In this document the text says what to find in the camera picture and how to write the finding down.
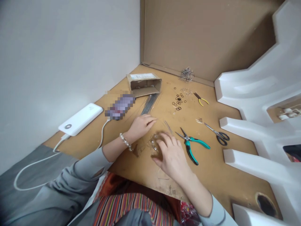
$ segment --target gray floor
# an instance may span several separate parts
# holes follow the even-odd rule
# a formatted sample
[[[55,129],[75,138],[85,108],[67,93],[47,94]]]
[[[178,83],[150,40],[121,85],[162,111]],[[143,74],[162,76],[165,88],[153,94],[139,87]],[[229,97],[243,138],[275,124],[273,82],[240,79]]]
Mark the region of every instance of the gray floor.
[[[17,173],[25,166],[53,154],[51,148],[41,145],[0,176],[0,213],[2,220],[9,219],[15,211],[31,201],[40,190],[40,188],[29,191],[15,190],[13,182]],[[55,179],[64,167],[70,166],[76,161],[77,159],[61,153],[24,170],[18,179],[17,185],[19,188],[25,189],[46,183]]]

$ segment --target white styrofoam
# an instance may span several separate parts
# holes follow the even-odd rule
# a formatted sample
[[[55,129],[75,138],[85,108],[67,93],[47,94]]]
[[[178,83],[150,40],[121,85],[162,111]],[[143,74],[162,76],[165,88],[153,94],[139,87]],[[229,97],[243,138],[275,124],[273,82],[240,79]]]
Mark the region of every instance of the white styrofoam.
[[[283,221],[263,213],[233,204],[235,221],[238,226],[289,226]]]
[[[274,14],[277,43],[261,58],[215,81],[217,100],[239,109],[244,120],[271,125],[268,107],[301,93],[300,5],[300,0],[287,0]]]
[[[292,163],[285,145],[301,143],[301,120],[291,118],[271,126],[231,118],[220,120],[221,128],[250,139],[260,156],[224,150],[225,163],[267,180],[273,189],[284,221],[301,225],[301,163]]]
[[[250,139],[259,156],[224,150],[225,162],[267,180],[284,224],[235,206],[239,225],[301,225],[301,163],[283,146],[301,144],[301,117],[274,124],[270,106],[301,94],[301,0],[286,0],[273,15],[276,44],[246,70],[222,73],[214,82],[217,100],[237,108],[243,120],[223,118],[221,128]]]
[[[250,173],[261,179],[274,184],[296,185],[301,188],[299,181],[296,181],[287,170],[286,166],[269,159],[236,151],[233,149],[224,150],[225,163],[237,169]]]

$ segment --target power bank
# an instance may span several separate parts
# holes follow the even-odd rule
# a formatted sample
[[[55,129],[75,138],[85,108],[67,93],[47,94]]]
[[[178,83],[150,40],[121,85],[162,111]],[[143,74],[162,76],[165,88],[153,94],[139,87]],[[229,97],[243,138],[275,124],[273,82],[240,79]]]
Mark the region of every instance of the power bank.
[[[90,103],[79,112],[77,112],[74,116],[65,121],[63,124],[61,124],[59,126],[59,130],[70,136],[76,136],[102,112],[102,107]]]

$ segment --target scissors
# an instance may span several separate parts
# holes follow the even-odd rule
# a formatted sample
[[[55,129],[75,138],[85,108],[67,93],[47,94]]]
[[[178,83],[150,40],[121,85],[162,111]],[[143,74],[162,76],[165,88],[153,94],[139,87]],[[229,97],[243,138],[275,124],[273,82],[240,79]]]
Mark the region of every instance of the scissors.
[[[205,124],[205,126],[207,126],[209,129],[211,129],[216,134],[216,138],[221,145],[223,145],[223,146],[228,145],[227,141],[229,141],[230,138],[227,134],[225,134],[223,132],[216,132],[214,129],[212,129],[210,126],[208,126],[205,122],[202,122],[202,123]]]
[[[205,99],[201,98],[197,93],[194,93],[194,95],[198,98],[198,102],[200,103],[200,105],[202,105],[201,100],[203,100],[203,101],[205,101],[207,104],[209,104],[208,101],[206,101]]]
[[[187,134],[184,132],[184,130],[182,128],[181,128],[181,130],[182,130],[182,132],[184,134],[184,137],[181,134],[179,134],[177,132],[176,133],[185,140],[186,151],[188,153],[189,158],[193,161],[194,164],[198,165],[198,161],[195,159],[195,157],[193,156],[193,154],[191,152],[190,141],[199,143],[199,144],[203,145],[207,149],[210,149],[210,147],[204,141],[201,141],[199,139],[195,139],[193,137],[188,137]]]

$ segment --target gray sleeve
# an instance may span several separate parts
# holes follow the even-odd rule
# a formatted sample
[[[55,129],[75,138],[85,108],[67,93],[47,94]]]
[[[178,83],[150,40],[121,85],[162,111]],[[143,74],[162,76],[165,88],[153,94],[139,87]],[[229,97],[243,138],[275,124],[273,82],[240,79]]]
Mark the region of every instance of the gray sleeve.
[[[84,208],[98,179],[111,165],[103,155],[102,148],[97,149],[63,169],[55,180],[44,185],[34,200],[5,225],[66,225]]]
[[[212,196],[213,199],[213,207],[212,212],[209,217],[200,217],[200,220],[204,226],[214,226],[214,225],[221,225],[221,226],[237,226],[237,223],[234,219],[228,214],[228,212],[224,209],[224,207],[217,201],[217,199]]]

